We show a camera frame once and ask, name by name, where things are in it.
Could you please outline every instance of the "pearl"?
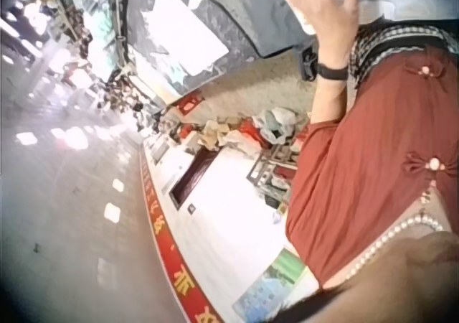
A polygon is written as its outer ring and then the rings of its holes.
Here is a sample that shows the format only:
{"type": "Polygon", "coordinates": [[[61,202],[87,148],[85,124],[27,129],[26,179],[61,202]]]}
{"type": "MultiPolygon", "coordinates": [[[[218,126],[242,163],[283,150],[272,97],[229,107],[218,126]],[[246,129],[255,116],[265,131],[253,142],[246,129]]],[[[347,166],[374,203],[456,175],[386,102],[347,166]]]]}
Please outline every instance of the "pearl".
{"type": "Polygon", "coordinates": [[[387,234],[383,235],[375,244],[370,248],[368,252],[365,253],[365,256],[362,257],[359,262],[354,266],[351,270],[350,274],[346,276],[346,280],[349,280],[352,276],[356,275],[356,273],[365,266],[366,262],[369,261],[370,258],[374,256],[374,254],[383,247],[383,245],[391,238],[393,238],[396,234],[400,231],[405,230],[406,228],[413,226],[414,224],[425,224],[429,225],[433,230],[440,232],[443,231],[443,226],[436,220],[433,219],[428,214],[416,214],[414,217],[411,217],[399,225],[395,226],[392,230],[390,230],[387,234]]]}

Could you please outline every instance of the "hand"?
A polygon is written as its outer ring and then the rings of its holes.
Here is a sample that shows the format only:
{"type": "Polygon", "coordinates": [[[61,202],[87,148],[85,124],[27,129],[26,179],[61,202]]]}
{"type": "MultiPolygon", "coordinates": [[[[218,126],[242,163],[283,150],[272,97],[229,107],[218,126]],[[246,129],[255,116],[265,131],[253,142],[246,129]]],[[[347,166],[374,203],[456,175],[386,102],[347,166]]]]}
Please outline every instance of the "hand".
{"type": "Polygon", "coordinates": [[[319,62],[332,69],[347,66],[359,28],[358,0],[287,0],[315,29],[319,62]]]}

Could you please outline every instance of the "poster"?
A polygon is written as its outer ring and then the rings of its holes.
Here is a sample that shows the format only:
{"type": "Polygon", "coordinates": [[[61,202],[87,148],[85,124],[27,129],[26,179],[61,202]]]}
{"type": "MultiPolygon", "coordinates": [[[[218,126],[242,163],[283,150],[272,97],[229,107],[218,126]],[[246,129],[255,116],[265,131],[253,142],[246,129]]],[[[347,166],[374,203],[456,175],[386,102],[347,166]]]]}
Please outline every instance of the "poster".
{"type": "Polygon", "coordinates": [[[305,265],[286,248],[233,304],[245,322],[255,323],[279,309],[305,270],[305,265]]]}

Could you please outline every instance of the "pearl necklace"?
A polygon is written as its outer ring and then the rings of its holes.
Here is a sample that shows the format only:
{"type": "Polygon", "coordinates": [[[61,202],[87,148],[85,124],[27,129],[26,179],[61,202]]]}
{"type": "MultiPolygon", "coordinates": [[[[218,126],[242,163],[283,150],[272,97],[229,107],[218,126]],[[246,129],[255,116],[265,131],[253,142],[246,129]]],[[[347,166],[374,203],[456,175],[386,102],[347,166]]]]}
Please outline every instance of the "pearl necklace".
{"type": "Polygon", "coordinates": [[[428,226],[435,232],[444,230],[443,226],[436,219],[425,213],[416,214],[414,217],[403,220],[400,224],[394,226],[389,232],[383,234],[383,236],[373,244],[369,251],[365,253],[365,255],[360,258],[360,261],[357,262],[356,265],[351,269],[349,274],[346,276],[346,280],[349,280],[352,276],[356,275],[362,269],[362,267],[365,266],[365,264],[367,264],[389,240],[393,239],[393,237],[395,237],[403,230],[411,228],[415,225],[428,226]]]}

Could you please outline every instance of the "red dress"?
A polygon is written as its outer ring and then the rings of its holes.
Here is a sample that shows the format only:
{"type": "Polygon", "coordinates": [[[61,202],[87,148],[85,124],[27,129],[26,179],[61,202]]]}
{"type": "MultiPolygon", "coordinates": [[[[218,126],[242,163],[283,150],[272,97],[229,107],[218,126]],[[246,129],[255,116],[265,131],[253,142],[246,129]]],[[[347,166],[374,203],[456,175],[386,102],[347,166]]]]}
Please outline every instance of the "red dress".
{"type": "Polygon", "coordinates": [[[392,55],[373,69],[341,122],[308,126],[286,234],[321,286],[433,179],[459,234],[456,66],[435,48],[392,55]],[[426,168],[433,157],[441,171],[426,168]]]}

